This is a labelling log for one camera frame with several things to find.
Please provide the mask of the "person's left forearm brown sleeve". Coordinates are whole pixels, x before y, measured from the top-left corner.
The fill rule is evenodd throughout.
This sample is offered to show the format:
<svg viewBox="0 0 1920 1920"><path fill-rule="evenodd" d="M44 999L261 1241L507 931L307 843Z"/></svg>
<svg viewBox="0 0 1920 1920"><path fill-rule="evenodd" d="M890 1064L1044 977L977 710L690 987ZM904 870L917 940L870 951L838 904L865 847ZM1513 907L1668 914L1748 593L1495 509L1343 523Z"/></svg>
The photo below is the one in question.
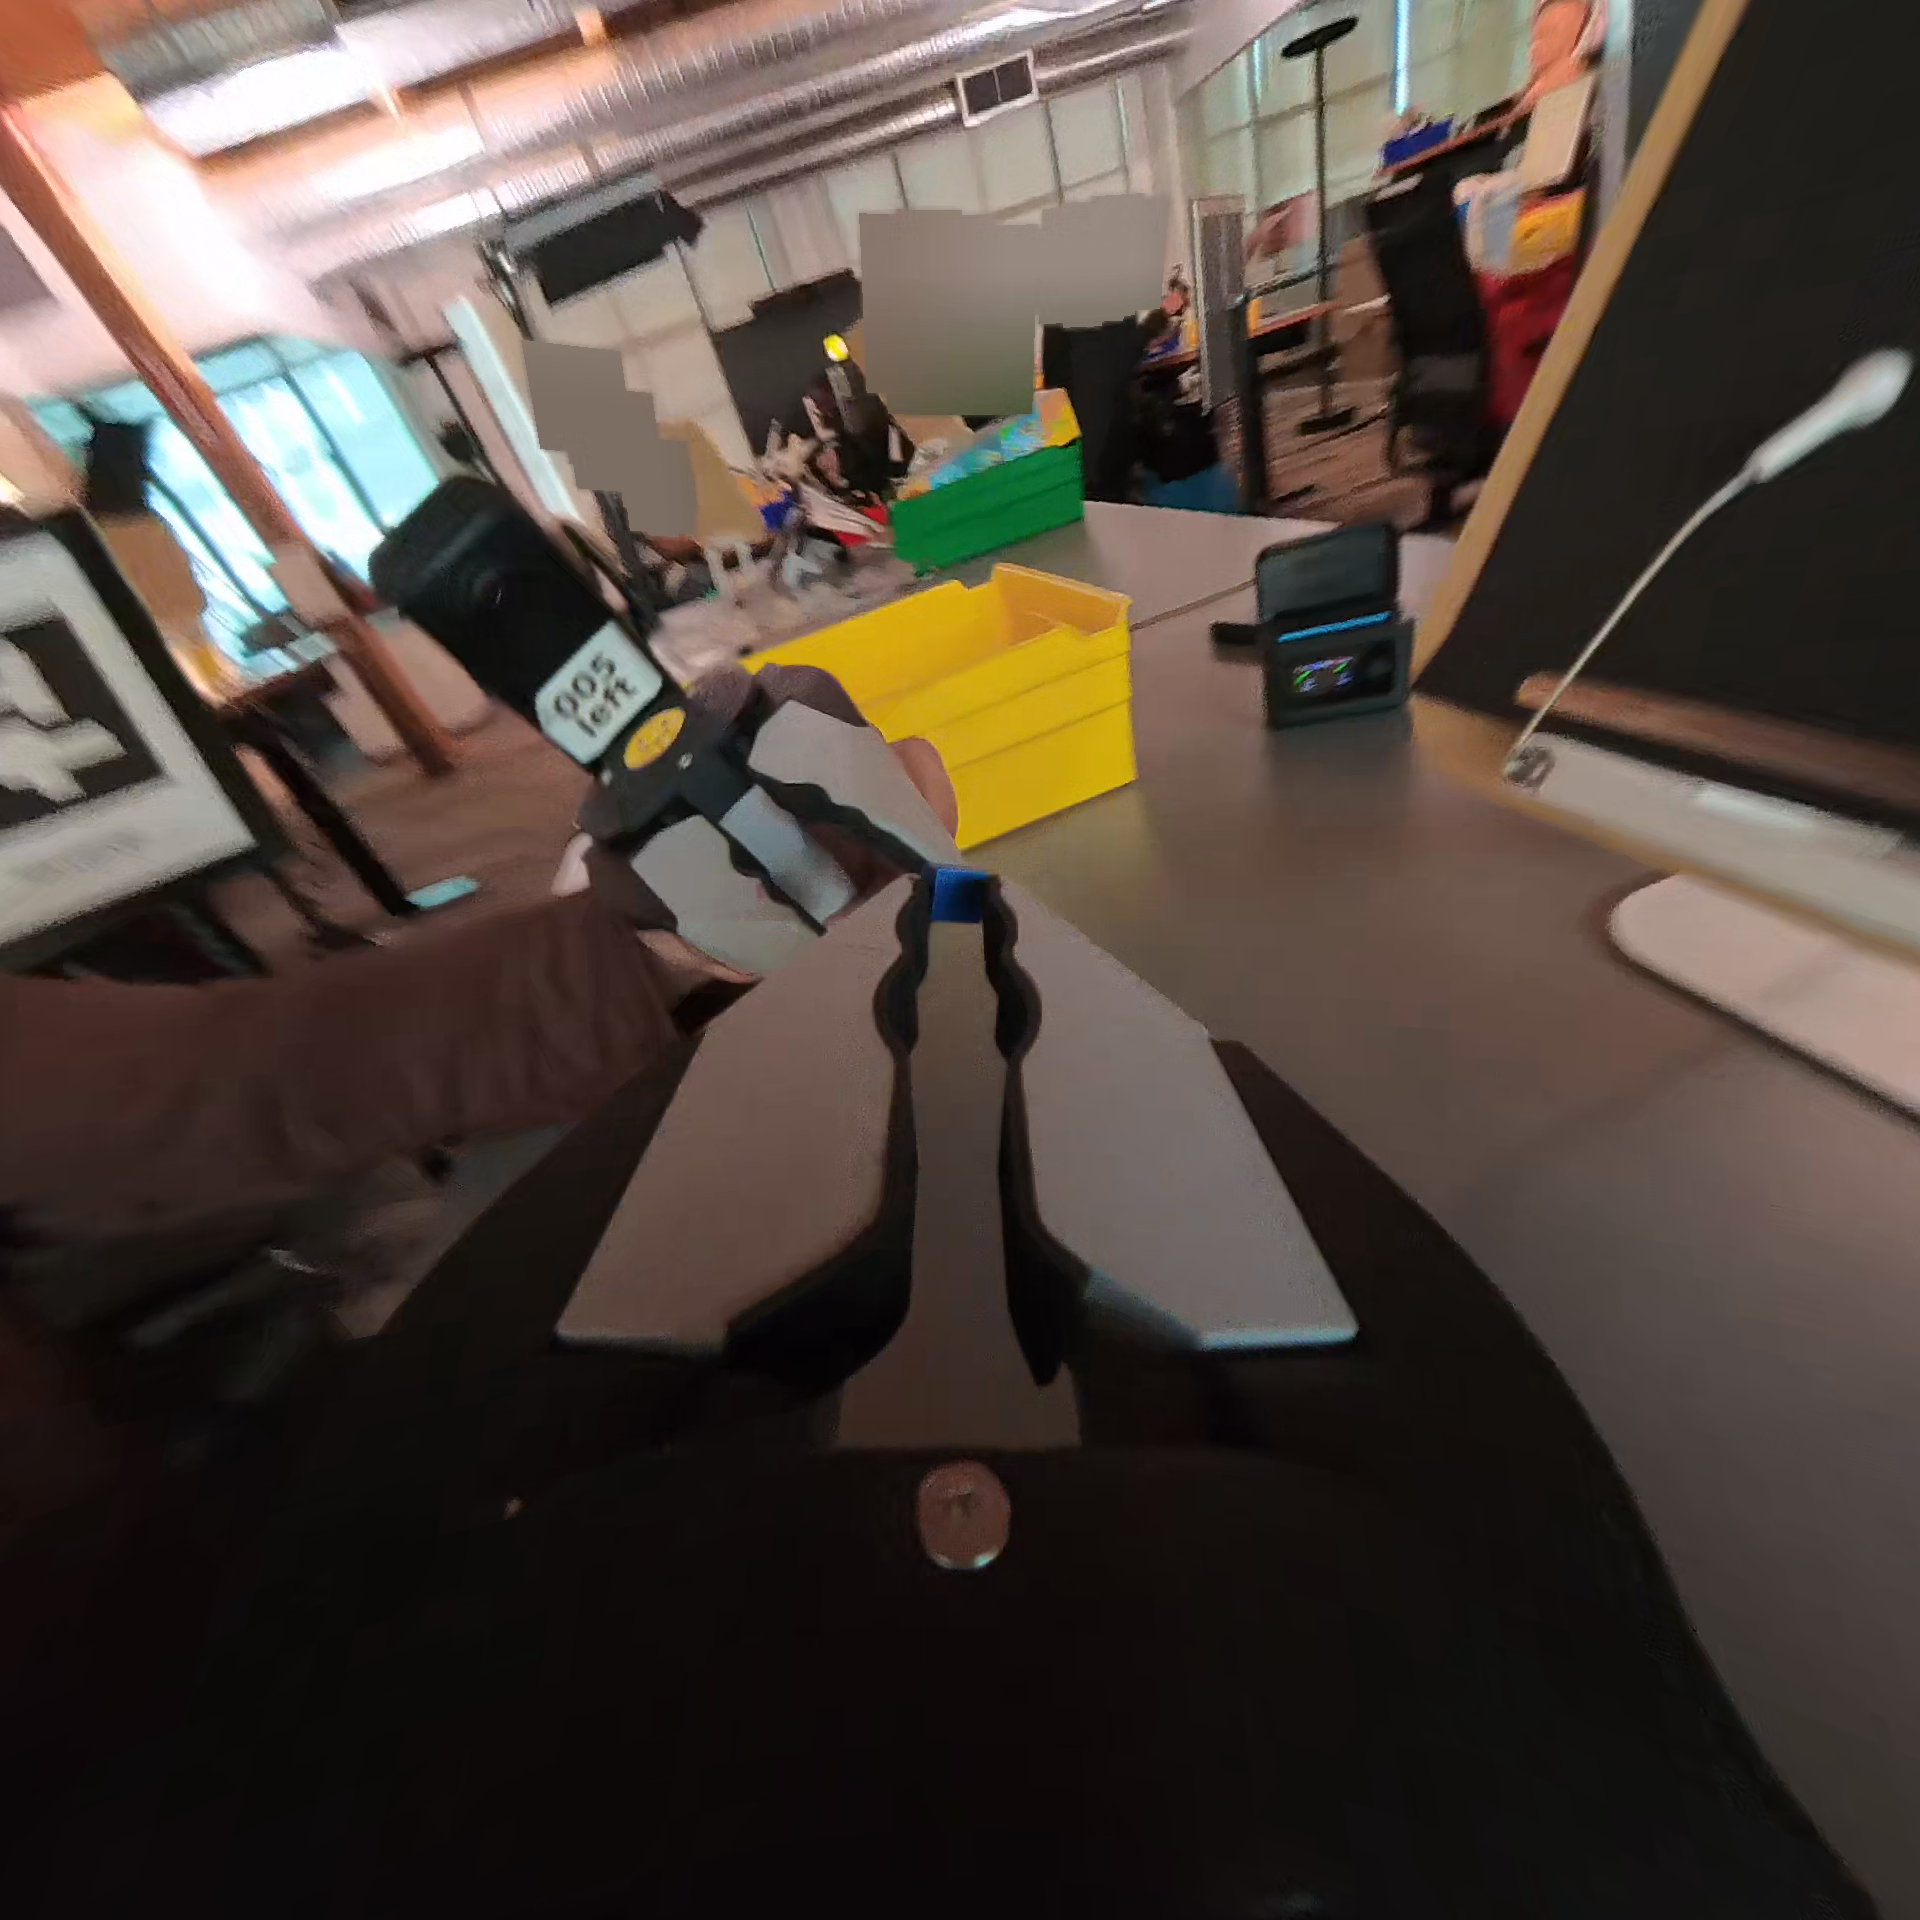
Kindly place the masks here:
<svg viewBox="0 0 1920 1920"><path fill-rule="evenodd" d="M4 977L4 1253L590 1116L738 977L633 889L221 983Z"/></svg>

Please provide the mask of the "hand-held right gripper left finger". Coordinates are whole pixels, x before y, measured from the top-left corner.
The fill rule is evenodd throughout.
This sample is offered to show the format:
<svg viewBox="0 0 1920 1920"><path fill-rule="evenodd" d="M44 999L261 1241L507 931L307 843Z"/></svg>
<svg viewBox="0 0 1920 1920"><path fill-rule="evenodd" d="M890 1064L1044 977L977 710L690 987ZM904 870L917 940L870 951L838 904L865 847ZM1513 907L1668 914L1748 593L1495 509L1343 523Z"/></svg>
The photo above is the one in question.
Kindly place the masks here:
<svg viewBox="0 0 1920 1920"><path fill-rule="evenodd" d="M835 1390L911 1300L921 891L897 879L713 1020L558 1339Z"/></svg>

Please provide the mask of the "black pinboard with wooden edge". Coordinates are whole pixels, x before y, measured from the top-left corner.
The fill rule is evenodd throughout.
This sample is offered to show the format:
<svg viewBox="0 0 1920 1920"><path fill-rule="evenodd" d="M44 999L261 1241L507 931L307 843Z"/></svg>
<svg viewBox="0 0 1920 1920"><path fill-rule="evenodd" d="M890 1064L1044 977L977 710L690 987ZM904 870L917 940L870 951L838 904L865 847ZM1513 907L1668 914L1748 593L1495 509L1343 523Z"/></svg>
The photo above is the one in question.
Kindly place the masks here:
<svg viewBox="0 0 1920 1920"><path fill-rule="evenodd" d="M1917 6L1703 3L1428 601L1420 690L1518 721L1878 349L1917 351ZM1917 750L1917 384L1703 523L1590 671Z"/></svg>

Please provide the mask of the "white monitor stand base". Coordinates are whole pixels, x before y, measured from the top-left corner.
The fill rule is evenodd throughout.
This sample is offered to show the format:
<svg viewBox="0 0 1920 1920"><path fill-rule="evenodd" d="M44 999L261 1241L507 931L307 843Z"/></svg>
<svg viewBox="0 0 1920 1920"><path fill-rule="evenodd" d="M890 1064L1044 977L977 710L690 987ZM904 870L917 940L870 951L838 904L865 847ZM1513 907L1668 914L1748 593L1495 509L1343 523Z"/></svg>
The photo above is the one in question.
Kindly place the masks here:
<svg viewBox="0 0 1920 1920"><path fill-rule="evenodd" d="M1697 877L1613 904L1607 937L1644 974L1917 1116L1917 959Z"/></svg>

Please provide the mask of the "yellow plastic bin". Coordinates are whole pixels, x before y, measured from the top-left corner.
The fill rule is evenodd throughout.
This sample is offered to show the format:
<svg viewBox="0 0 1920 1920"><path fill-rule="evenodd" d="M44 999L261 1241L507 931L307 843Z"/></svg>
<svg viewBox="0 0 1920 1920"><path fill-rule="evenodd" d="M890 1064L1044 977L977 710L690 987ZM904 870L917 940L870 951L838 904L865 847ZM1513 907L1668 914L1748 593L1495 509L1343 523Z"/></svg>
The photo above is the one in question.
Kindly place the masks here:
<svg viewBox="0 0 1920 1920"><path fill-rule="evenodd" d="M933 741L974 850L1137 779L1133 604L997 561L984 584L941 581L743 664L817 664L890 740Z"/></svg>

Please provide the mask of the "person's left hand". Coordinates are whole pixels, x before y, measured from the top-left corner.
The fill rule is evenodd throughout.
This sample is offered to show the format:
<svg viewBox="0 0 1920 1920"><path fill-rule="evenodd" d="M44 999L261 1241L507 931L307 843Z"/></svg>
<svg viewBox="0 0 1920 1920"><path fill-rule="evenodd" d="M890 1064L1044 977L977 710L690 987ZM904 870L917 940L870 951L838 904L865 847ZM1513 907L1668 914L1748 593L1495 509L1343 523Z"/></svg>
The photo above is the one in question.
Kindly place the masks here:
<svg viewBox="0 0 1920 1920"><path fill-rule="evenodd" d="M774 710L814 710L824 717L824 726L838 729L833 741L845 744L851 737L860 737L874 750L887 750L891 766L901 771L901 783L917 794L910 804L915 821L941 831L935 839L944 850L957 850L957 791L951 777L928 740L910 737L890 741L878 726L860 710L851 693L844 689L835 673L807 661L771 661L760 671L745 671L733 661L713 667L687 689L687 700L695 710L708 714L718 721L734 721L745 714L754 700L770 701Z"/></svg>

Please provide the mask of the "tall black chair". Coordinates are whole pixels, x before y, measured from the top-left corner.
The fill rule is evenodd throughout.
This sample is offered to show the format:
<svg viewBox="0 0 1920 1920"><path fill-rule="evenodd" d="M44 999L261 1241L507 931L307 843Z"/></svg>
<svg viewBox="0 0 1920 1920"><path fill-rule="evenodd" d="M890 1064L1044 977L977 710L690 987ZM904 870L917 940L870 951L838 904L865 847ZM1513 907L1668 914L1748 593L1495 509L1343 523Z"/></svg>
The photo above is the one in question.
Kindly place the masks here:
<svg viewBox="0 0 1920 1920"><path fill-rule="evenodd" d="M1495 414L1491 333L1465 256L1453 186L1403 174L1365 199L1365 240L1390 303L1398 370L1383 414L1383 457L1417 477L1417 531L1447 531L1460 491L1490 477L1503 427Z"/></svg>

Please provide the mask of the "small black display device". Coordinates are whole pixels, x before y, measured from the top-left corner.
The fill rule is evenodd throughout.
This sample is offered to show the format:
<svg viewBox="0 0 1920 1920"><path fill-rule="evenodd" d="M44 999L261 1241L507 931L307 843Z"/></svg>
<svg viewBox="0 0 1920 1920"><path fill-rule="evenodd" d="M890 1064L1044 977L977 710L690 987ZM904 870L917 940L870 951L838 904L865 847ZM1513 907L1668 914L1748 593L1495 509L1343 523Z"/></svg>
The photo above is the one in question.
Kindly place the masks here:
<svg viewBox="0 0 1920 1920"><path fill-rule="evenodd" d="M1264 721L1301 731L1405 704L1415 624L1401 601L1401 531L1345 523L1257 556Z"/></svg>

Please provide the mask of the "green plastic bin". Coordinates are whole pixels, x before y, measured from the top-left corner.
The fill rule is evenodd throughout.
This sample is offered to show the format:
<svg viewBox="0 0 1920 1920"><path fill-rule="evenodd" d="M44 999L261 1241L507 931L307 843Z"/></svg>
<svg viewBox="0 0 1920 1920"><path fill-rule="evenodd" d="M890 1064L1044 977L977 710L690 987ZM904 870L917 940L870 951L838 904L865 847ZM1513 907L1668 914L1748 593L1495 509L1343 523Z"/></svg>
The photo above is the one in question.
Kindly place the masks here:
<svg viewBox="0 0 1920 1920"><path fill-rule="evenodd" d="M1084 443L1073 439L904 493L891 501L890 531L895 556L928 574L1061 531L1084 513Z"/></svg>

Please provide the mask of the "wooden support post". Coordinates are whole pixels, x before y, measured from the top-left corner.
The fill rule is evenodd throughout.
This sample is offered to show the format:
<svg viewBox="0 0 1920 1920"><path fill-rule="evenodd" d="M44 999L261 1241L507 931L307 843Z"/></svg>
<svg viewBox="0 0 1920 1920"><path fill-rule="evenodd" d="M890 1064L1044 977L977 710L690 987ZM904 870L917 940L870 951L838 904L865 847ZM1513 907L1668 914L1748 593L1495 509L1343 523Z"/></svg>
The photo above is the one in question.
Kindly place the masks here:
<svg viewBox="0 0 1920 1920"><path fill-rule="evenodd" d="M85 309L104 321L115 349L158 396L168 419L201 451L240 513L284 570L291 604L313 617L350 659L374 709L384 710L405 753L425 777L453 777L458 753L417 689L400 671L385 640L373 629L343 579L328 566L300 520L274 491L265 467L224 414L215 391L184 351L177 333L145 297L130 261L83 209L34 136L27 109L4 100L4 191L51 259L78 289Z"/></svg>

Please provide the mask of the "black and white marker sign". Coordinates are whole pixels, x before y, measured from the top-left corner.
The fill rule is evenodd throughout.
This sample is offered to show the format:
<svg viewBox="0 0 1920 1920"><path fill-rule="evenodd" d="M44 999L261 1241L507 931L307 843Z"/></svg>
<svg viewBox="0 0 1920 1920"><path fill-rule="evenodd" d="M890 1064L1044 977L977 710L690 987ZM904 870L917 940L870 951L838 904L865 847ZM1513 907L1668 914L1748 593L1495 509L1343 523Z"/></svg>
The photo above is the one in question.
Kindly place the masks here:
<svg viewBox="0 0 1920 1920"><path fill-rule="evenodd" d="M4 969L284 850L90 516L4 523Z"/></svg>

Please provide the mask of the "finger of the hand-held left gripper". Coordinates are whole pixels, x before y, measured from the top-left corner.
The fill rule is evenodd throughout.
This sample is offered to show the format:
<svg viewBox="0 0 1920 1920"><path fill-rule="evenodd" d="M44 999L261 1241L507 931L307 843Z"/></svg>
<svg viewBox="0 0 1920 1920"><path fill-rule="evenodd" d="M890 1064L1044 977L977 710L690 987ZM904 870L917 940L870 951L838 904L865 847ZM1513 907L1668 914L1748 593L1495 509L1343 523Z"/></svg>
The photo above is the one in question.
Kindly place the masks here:
<svg viewBox="0 0 1920 1920"><path fill-rule="evenodd" d="M835 850L895 874L963 864L955 834L871 726L813 704L777 704L745 753L754 783Z"/></svg>
<svg viewBox="0 0 1920 1920"><path fill-rule="evenodd" d="M763 891L821 931L857 901L838 859L748 777L718 779L718 831Z"/></svg>

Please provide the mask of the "black floor lamp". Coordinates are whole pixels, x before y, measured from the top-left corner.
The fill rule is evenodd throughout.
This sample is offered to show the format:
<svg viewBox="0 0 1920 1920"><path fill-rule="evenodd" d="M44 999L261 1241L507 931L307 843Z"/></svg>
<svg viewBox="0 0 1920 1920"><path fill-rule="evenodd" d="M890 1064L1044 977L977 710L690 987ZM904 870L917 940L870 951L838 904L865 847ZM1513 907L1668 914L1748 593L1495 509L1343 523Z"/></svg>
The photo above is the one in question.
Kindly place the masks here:
<svg viewBox="0 0 1920 1920"><path fill-rule="evenodd" d="M1325 57L1330 50L1354 33L1357 16L1330 14L1315 24L1304 27L1284 44L1287 59L1311 59L1311 110L1315 110L1315 304L1320 317L1315 319L1315 341L1310 349L1315 384L1315 407L1301 416L1298 433L1310 439L1334 436L1350 431L1357 421L1357 407L1338 399L1338 341L1331 336L1331 234L1330 234L1330 154L1325 154L1325 120L1330 120L1330 86L1325 86Z"/></svg>

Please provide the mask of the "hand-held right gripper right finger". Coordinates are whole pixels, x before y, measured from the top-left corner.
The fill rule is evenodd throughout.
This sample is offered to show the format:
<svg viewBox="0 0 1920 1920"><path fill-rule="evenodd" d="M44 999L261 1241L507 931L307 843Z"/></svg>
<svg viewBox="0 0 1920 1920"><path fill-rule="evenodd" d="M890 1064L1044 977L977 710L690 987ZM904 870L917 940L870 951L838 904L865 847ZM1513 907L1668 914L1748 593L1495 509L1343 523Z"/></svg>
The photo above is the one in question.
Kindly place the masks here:
<svg viewBox="0 0 1920 1920"><path fill-rule="evenodd" d="M1357 1311L1213 1031L997 877L981 941L1007 1301L1028 1373L1053 1383L1093 1329L1208 1356L1354 1343Z"/></svg>

